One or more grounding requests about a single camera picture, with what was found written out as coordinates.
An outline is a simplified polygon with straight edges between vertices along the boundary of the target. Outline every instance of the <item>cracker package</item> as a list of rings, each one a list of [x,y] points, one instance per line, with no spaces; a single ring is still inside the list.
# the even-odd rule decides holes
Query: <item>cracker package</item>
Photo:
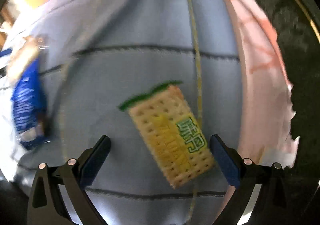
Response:
[[[180,82],[161,84],[122,105],[172,187],[210,169],[213,156],[182,92]]]

